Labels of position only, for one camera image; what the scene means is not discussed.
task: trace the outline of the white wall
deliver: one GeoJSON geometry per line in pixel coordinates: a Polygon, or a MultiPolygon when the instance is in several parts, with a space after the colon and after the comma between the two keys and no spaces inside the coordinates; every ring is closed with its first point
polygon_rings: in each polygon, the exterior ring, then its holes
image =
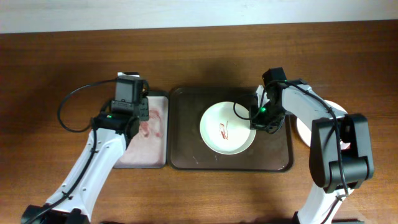
{"type": "Polygon", "coordinates": [[[0,32],[398,19],[398,0],[0,0],[0,32]]]}

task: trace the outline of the white plate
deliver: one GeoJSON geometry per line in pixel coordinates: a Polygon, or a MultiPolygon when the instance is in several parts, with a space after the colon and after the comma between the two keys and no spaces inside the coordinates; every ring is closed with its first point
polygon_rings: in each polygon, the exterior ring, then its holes
{"type": "MultiPolygon", "coordinates": [[[[256,136],[250,121],[238,118],[232,102],[221,102],[209,107],[200,120],[200,135],[206,145],[220,154],[233,155],[247,149],[256,136]]],[[[249,111],[236,104],[236,112],[248,117],[249,111]]]]}
{"type": "MultiPolygon", "coordinates": [[[[344,111],[345,113],[347,113],[346,110],[344,110],[344,108],[342,108],[340,105],[338,105],[335,102],[329,101],[329,100],[325,100],[330,106],[344,111]]],[[[306,125],[303,123],[303,121],[301,121],[299,118],[297,118],[297,131],[298,131],[298,135],[301,137],[301,139],[303,140],[303,142],[310,147],[311,145],[311,131],[309,128],[306,127],[306,125]]],[[[349,147],[349,143],[343,143],[341,142],[341,149],[347,149],[349,147]]]]}

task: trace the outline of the black tray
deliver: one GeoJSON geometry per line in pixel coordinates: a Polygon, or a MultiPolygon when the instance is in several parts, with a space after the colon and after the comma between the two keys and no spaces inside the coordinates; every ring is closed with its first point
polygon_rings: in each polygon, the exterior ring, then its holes
{"type": "Polygon", "coordinates": [[[255,90],[203,87],[174,90],[170,94],[167,163],[179,170],[288,171],[293,166],[290,116],[273,135],[257,131],[253,143],[235,155],[211,150],[200,136],[199,124],[207,108],[222,101],[236,101],[248,109],[256,101],[238,97],[255,90]]]}

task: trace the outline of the white arm segment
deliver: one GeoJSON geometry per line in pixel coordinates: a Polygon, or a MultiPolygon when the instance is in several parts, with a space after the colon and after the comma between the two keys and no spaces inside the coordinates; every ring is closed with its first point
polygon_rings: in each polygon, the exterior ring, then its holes
{"type": "MultiPolygon", "coordinates": [[[[318,96],[312,91],[312,88],[309,85],[301,84],[299,85],[299,87],[303,88],[304,90],[308,90],[310,93],[318,96]]],[[[282,106],[285,110],[293,113],[294,115],[296,115],[296,117],[300,118],[310,130],[312,129],[312,121],[314,119],[332,119],[326,108],[319,101],[315,100],[311,96],[304,94],[302,91],[298,90],[294,86],[290,86],[283,90],[282,106]]],[[[346,114],[344,111],[340,111],[335,108],[333,108],[333,112],[336,114],[337,118],[343,117],[346,114]]],[[[344,193],[344,189],[341,189],[336,190],[333,193],[326,194],[322,188],[313,183],[311,192],[307,198],[307,201],[305,202],[305,205],[302,209],[298,211],[298,219],[300,220],[300,223],[321,223],[328,215],[331,206],[336,200],[336,196],[342,195],[344,193]]],[[[341,203],[342,202],[338,202],[326,223],[331,223],[331,220],[335,216],[335,213],[337,212],[341,203]]]]}
{"type": "MultiPolygon", "coordinates": [[[[68,174],[68,177],[58,190],[47,199],[46,203],[55,203],[63,196],[62,191],[67,192],[73,183],[75,183],[91,154],[93,141],[94,135],[93,130],[91,130],[86,147],[68,174]]],[[[78,208],[81,210],[81,214],[87,215],[88,219],[91,220],[91,214],[93,213],[98,194],[113,165],[124,154],[125,150],[126,140],[123,134],[116,134],[115,130],[99,128],[97,130],[96,147],[96,151],[98,152],[94,154],[86,173],[72,192],[71,196],[73,198],[66,199],[60,205],[56,206],[54,210],[71,212],[74,208],[78,208]]]]}

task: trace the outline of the brown table surface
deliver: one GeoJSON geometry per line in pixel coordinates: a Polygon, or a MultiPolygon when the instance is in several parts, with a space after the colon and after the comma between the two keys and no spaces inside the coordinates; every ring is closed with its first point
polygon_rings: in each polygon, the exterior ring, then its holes
{"type": "MultiPolygon", "coordinates": [[[[86,143],[57,123],[62,98],[86,83],[137,71],[153,88],[255,86],[272,67],[303,78],[324,99],[369,119],[373,179],[336,218],[398,222],[398,21],[0,35],[0,223],[19,223],[62,183],[86,143]]],[[[73,128],[114,86],[73,97],[73,128]]],[[[287,173],[113,170],[93,223],[238,223],[290,218],[312,186],[308,147],[293,133],[287,173]]]]}

